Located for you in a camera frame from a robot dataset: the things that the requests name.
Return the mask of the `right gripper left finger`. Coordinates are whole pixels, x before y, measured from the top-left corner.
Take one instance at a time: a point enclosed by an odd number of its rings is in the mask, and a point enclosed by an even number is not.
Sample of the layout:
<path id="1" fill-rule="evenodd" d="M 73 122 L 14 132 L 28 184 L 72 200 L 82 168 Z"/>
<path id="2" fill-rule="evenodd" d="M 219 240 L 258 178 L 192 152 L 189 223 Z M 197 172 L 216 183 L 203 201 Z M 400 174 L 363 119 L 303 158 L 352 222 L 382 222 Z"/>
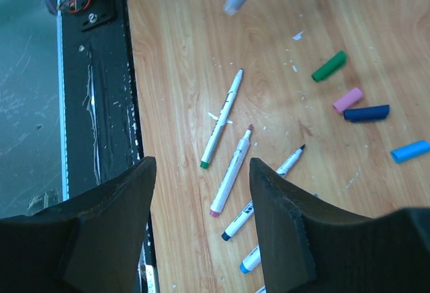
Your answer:
<path id="1" fill-rule="evenodd" d="M 2 292 L 133 292 L 157 163 L 38 213 L 1 220 Z"/>

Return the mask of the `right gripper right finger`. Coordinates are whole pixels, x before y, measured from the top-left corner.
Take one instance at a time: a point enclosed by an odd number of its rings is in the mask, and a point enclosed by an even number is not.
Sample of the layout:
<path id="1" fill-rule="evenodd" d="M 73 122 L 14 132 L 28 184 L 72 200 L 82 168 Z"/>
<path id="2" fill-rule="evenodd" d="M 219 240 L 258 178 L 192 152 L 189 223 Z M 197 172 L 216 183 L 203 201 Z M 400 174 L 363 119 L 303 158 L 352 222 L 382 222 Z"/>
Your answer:
<path id="1" fill-rule="evenodd" d="M 268 292 L 428 292 L 429 209 L 368 218 L 253 158 L 250 191 Z"/>

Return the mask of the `light blue cap marker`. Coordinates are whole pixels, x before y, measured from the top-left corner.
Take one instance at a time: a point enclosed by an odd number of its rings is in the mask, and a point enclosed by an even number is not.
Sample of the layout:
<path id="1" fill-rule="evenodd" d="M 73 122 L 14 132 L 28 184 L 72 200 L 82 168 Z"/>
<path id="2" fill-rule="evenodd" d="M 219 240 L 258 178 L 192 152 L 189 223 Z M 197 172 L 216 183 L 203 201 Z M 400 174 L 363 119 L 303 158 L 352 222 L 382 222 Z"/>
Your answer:
<path id="1" fill-rule="evenodd" d="M 261 263 L 259 245 L 257 245 L 241 262 L 240 270 L 243 274 L 253 271 Z"/>

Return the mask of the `white slim marker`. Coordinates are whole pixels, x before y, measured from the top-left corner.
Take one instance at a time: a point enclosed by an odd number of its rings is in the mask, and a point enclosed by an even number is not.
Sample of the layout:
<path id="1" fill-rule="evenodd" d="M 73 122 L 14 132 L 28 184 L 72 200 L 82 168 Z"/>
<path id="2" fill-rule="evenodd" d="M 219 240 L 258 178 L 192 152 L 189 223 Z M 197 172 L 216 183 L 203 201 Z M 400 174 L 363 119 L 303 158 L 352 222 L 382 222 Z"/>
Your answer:
<path id="1" fill-rule="evenodd" d="M 258 289 L 255 293 L 266 293 L 266 287 L 262 286 L 260 289 Z"/>

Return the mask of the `red pink cap marker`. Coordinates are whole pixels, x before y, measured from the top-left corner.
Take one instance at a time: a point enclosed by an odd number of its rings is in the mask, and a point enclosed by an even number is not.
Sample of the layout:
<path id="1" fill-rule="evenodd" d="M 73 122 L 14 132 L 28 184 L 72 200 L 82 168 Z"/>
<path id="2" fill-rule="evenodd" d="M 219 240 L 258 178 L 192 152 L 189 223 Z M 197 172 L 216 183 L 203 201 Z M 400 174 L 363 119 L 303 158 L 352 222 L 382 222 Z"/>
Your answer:
<path id="1" fill-rule="evenodd" d="M 249 150 L 253 129 L 254 129 L 254 126 L 250 124 L 244 136 L 239 140 L 236 146 L 235 152 L 232 156 L 232 159 L 230 160 L 226 173 L 224 174 L 224 177 L 218 188 L 216 196 L 210 206 L 209 215 L 212 217 L 218 217 L 226 204 L 226 201 L 230 195 L 231 189 L 235 183 L 235 180 L 239 174 L 240 168 Z"/>

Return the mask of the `light blue pen cap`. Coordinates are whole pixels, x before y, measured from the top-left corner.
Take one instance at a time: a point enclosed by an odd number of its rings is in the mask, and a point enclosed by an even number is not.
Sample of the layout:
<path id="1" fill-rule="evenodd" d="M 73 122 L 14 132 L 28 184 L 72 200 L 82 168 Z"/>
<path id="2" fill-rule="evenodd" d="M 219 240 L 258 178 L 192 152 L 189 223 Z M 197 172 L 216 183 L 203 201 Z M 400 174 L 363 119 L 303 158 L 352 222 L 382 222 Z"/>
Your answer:
<path id="1" fill-rule="evenodd" d="M 396 163 L 403 163 L 429 152 L 430 145 L 426 140 L 420 140 L 406 146 L 394 149 L 390 152 Z"/>

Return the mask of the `dark blue pen cap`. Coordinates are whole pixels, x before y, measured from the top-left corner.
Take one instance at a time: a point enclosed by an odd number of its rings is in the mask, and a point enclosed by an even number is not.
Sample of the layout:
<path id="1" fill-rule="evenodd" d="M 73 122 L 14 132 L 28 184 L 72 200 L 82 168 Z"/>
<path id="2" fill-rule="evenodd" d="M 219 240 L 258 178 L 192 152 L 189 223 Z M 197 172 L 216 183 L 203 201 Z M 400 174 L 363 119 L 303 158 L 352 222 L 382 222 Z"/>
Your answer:
<path id="1" fill-rule="evenodd" d="M 364 123 L 384 120 L 388 117 L 389 113 L 390 106 L 386 104 L 381 106 L 345 110 L 343 112 L 343 117 L 346 121 L 353 123 Z"/>

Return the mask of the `green cap marker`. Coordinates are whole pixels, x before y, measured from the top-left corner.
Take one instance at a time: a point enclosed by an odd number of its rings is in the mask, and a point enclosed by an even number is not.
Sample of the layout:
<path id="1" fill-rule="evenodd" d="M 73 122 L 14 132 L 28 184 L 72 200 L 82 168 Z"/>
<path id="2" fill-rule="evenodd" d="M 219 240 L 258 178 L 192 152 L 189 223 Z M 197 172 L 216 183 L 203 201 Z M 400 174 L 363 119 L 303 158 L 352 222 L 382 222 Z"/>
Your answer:
<path id="1" fill-rule="evenodd" d="M 211 163 L 213 154 L 216 151 L 216 147 L 218 145 L 219 138 L 224 130 L 224 126 L 226 124 L 227 118 L 233 106 L 233 103 L 237 97 L 237 93 L 239 91 L 239 87 L 243 78 L 244 69 L 239 69 L 237 74 L 235 75 L 233 82 L 228 90 L 226 95 L 226 99 L 220 111 L 218 120 L 212 129 L 212 133 L 209 137 L 208 143 L 206 145 L 204 154 L 202 155 L 200 161 L 200 167 L 203 169 L 207 169 Z"/>

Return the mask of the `red pink pen cap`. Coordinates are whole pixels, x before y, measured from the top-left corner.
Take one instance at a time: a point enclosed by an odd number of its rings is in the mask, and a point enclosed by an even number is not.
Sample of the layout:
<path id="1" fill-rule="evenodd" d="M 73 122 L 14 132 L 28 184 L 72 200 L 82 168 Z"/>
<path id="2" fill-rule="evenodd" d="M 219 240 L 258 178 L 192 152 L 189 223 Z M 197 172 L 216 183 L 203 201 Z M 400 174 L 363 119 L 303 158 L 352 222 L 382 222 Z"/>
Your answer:
<path id="1" fill-rule="evenodd" d="M 348 91 L 340 99 L 333 103 L 333 108 L 337 113 L 343 113 L 345 110 L 356 104 L 363 97 L 363 91 L 357 87 Z"/>

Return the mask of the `green pen cap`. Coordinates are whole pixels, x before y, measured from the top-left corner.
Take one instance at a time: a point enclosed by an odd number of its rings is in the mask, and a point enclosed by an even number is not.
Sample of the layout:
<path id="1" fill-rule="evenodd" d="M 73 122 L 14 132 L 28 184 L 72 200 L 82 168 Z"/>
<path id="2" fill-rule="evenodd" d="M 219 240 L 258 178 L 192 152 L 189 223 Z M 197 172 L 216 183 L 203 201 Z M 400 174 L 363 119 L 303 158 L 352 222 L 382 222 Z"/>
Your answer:
<path id="1" fill-rule="evenodd" d="M 330 58 L 324 65 L 317 69 L 311 75 L 315 82 L 324 81 L 328 79 L 334 72 L 339 70 L 347 62 L 347 53 L 344 50 L 339 51 Z"/>

